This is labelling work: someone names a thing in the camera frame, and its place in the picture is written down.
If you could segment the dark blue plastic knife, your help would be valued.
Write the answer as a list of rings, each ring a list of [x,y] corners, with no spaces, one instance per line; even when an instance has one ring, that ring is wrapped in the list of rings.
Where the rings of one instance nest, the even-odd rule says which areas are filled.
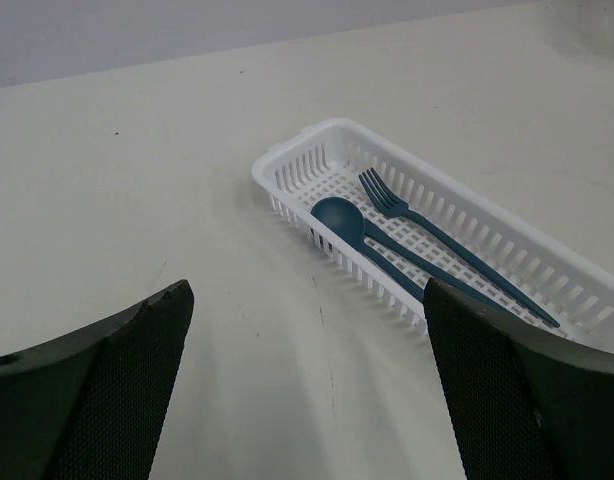
[[[383,232],[378,226],[373,224],[370,220],[365,219],[364,224],[365,224],[365,233],[367,237],[377,241],[381,245],[394,251],[398,255],[407,259],[409,262],[413,263],[414,265],[418,266],[422,270],[426,271],[431,276],[441,279],[445,283],[481,301],[482,303],[486,303],[488,305],[491,305],[492,307],[496,306],[496,303],[492,301],[489,297],[483,295],[482,293],[472,288],[471,286],[467,285],[463,281],[457,279],[456,277],[450,275],[449,273],[442,270],[441,268],[435,266],[431,262],[425,260],[423,257],[411,252],[404,246],[400,245],[398,242],[393,240],[388,234]]]

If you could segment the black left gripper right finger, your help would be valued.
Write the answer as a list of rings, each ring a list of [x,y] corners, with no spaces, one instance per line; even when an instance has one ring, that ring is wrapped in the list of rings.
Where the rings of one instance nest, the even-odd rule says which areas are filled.
[[[469,479],[614,479],[614,354],[432,278],[428,333]]]

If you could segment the dark blue plastic spoon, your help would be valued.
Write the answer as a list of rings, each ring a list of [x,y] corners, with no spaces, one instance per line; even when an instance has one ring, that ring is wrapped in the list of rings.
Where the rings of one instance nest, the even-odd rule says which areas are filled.
[[[312,207],[311,214],[357,252],[377,265],[418,302],[423,303],[424,290],[365,243],[365,219],[352,202],[340,197],[324,198]]]

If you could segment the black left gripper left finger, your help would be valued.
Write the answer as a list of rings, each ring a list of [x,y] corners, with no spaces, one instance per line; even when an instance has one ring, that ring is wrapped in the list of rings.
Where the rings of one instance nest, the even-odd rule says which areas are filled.
[[[146,479],[194,307],[180,280],[0,356],[0,479]]]

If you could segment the dark blue plastic fork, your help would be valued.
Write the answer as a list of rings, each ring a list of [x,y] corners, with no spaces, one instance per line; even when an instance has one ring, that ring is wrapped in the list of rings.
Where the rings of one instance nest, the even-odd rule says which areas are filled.
[[[544,308],[536,304],[531,298],[519,290],[515,285],[510,283],[505,277],[501,276],[497,271],[489,267],[480,258],[463,247],[460,243],[434,225],[431,221],[426,219],[423,215],[411,210],[409,205],[404,200],[396,196],[389,189],[374,168],[370,168],[369,170],[362,172],[359,175],[359,180],[374,207],[384,216],[388,218],[405,218],[414,222],[446,245],[471,267],[485,276],[492,284],[495,284],[500,290],[511,296],[536,316],[539,316],[546,324],[554,328],[558,328],[560,326],[560,323],[556,321]]]

